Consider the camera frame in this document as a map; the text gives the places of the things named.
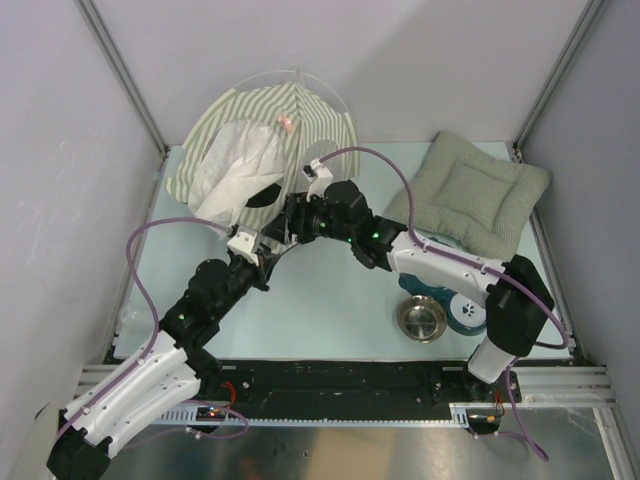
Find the green checked cushion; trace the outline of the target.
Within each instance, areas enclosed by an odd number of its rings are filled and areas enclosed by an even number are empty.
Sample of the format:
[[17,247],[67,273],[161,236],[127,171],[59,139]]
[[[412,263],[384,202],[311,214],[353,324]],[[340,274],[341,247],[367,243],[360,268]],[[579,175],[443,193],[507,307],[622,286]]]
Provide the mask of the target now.
[[[542,168],[499,160],[463,137],[441,131],[385,216],[417,230],[449,237],[472,254],[511,260],[522,232],[552,174]],[[408,198],[414,215],[409,215]]]

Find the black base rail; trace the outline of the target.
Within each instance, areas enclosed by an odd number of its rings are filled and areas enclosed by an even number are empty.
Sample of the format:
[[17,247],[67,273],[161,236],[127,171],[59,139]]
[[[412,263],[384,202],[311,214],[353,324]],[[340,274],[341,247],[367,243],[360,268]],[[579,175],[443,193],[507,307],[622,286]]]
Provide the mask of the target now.
[[436,420],[453,403],[522,399],[516,374],[485,384],[462,361],[320,360],[225,360],[196,397],[231,401],[246,418],[301,420]]

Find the teal double bowl stand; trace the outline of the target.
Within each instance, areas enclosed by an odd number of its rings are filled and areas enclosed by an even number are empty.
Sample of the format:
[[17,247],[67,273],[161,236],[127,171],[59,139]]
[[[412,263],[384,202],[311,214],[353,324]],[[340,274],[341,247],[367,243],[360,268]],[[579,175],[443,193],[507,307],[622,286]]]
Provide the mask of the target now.
[[448,327],[464,336],[478,336],[486,331],[486,311],[467,297],[442,286],[425,283],[415,275],[399,275],[399,286],[410,295],[435,299],[444,309]]

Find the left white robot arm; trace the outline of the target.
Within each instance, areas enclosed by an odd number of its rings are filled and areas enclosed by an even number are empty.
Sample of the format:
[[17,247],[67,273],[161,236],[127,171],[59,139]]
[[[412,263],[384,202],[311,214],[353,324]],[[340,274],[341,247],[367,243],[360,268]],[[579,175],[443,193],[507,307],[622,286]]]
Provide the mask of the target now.
[[64,407],[47,467],[58,479],[98,479],[111,460],[154,420],[194,397],[221,389],[221,363],[205,346],[223,317],[251,289],[268,290],[278,262],[240,255],[206,260],[139,352]]

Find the stainless steel bowl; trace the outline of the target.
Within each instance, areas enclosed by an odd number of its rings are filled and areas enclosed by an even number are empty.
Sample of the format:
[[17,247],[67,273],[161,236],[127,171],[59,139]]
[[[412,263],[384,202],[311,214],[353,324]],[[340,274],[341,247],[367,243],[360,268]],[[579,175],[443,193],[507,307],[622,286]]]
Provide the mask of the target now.
[[426,295],[414,295],[401,302],[396,309],[396,321],[409,339],[422,344],[438,340],[447,328],[444,308]]

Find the striped green white pet tent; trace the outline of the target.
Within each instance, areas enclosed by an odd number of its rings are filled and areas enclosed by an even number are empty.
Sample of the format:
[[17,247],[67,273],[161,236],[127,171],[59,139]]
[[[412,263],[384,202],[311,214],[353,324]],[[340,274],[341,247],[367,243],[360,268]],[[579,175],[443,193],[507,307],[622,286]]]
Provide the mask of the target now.
[[293,122],[276,115],[253,115],[285,90],[265,88],[222,94],[203,113],[182,144],[184,157],[166,181],[167,192],[197,218],[231,227],[243,209],[265,207],[276,200],[277,184],[287,169],[282,145]]

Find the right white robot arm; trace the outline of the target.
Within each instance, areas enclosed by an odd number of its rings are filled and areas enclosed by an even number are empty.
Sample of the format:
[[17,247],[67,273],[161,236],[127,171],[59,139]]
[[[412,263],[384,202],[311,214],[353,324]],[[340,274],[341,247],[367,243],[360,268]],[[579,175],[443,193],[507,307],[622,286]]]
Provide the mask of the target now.
[[418,236],[408,226],[372,213],[351,181],[323,195],[292,194],[284,207],[285,237],[308,243],[318,237],[349,244],[366,268],[408,274],[450,289],[486,312],[486,337],[467,363],[464,393],[486,400],[516,359],[529,355],[554,300],[533,263],[520,255],[507,262],[474,257]]

